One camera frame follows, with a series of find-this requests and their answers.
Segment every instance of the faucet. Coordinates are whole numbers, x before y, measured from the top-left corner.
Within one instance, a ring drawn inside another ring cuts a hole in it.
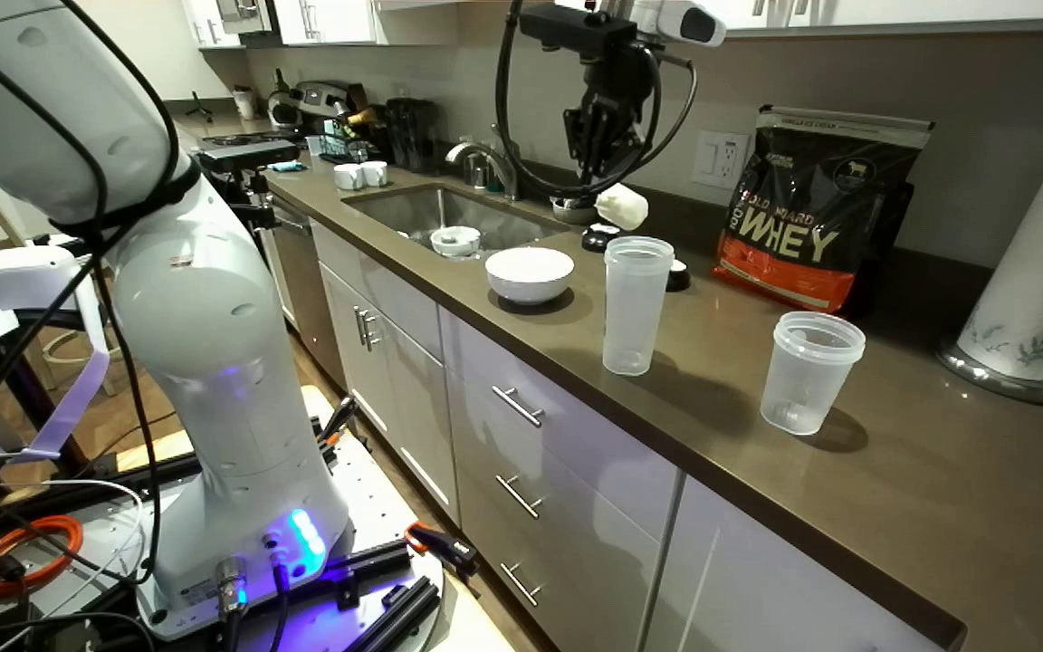
[[[488,145],[476,145],[476,142],[456,142],[447,151],[445,151],[445,165],[461,165],[461,160],[470,160],[474,167],[474,192],[488,192],[485,189],[485,167],[493,172],[493,177],[498,182],[503,195],[513,204],[519,201],[519,172],[513,165],[488,149]]]

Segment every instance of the dark countertop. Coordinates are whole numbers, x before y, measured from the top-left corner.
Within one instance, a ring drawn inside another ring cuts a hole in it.
[[[394,173],[391,192],[424,182]],[[971,652],[1043,652],[1043,405],[869,336],[826,433],[788,440],[756,416],[783,306],[691,268],[691,290],[666,297],[651,372],[622,381],[598,361],[601,259],[574,233],[545,241],[574,259],[570,297],[520,317],[488,297],[480,266],[340,204],[327,167],[271,189],[930,639],[963,623]]]

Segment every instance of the kitchen sink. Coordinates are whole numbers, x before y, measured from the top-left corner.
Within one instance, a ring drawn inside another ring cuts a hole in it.
[[[433,250],[439,227],[476,227],[480,246],[470,259],[485,259],[493,250],[540,242],[556,233],[554,221],[528,219],[503,204],[488,204],[474,192],[456,192],[445,185],[418,185],[382,195],[354,195],[347,201],[358,213],[394,227],[397,237]]]

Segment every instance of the blue light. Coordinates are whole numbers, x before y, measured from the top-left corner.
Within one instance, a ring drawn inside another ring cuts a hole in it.
[[[321,574],[327,557],[329,557],[329,546],[327,540],[315,534],[311,517],[302,506],[298,506],[290,515],[290,527],[294,527],[294,540],[298,540],[298,557],[302,565],[306,575]]]

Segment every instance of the whey protein bag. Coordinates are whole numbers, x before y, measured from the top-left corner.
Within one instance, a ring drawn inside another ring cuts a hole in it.
[[[892,250],[927,138],[927,121],[765,104],[714,277],[838,312]]]

